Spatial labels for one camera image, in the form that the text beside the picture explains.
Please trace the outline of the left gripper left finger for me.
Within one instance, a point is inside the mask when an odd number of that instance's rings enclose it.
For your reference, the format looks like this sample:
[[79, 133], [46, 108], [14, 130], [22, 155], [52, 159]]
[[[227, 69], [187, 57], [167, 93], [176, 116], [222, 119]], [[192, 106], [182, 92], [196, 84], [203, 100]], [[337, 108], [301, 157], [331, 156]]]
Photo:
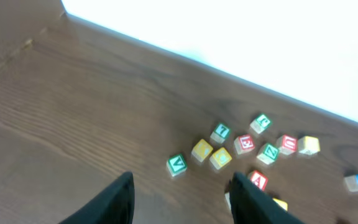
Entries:
[[135, 188], [132, 172], [124, 172], [61, 224], [132, 224]]

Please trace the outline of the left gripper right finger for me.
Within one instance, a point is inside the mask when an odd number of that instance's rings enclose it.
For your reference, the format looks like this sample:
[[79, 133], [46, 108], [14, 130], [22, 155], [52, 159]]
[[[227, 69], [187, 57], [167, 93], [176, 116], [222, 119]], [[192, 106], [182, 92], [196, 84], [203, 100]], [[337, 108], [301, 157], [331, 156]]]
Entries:
[[241, 172], [233, 174], [229, 200], [236, 224], [303, 224]]

